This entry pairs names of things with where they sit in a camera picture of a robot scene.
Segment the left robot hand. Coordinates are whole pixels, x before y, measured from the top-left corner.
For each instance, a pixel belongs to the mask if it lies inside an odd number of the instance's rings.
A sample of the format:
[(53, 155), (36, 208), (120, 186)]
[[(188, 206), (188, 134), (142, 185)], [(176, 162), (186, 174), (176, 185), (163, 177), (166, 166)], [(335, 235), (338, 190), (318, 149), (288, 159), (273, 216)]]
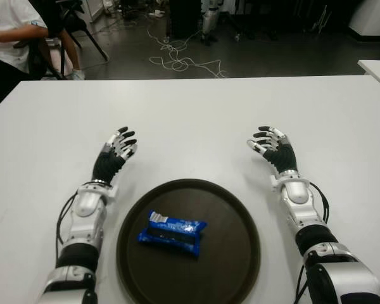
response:
[(135, 132), (128, 127), (116, 130), (104, 143), (93, 166), (93, 181), (111, 184), (112, 179), (137, 150)]

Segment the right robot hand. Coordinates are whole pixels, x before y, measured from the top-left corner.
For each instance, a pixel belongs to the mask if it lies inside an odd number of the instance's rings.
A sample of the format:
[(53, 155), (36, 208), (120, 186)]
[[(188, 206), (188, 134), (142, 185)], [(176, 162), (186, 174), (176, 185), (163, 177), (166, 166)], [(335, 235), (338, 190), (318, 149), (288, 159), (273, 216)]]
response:
[(294, 149), (286, 134), (275, 127), (261, 126), (247, 140), (247, 145), (271, 163), (279, 174), (288, 171), (298, 171)]

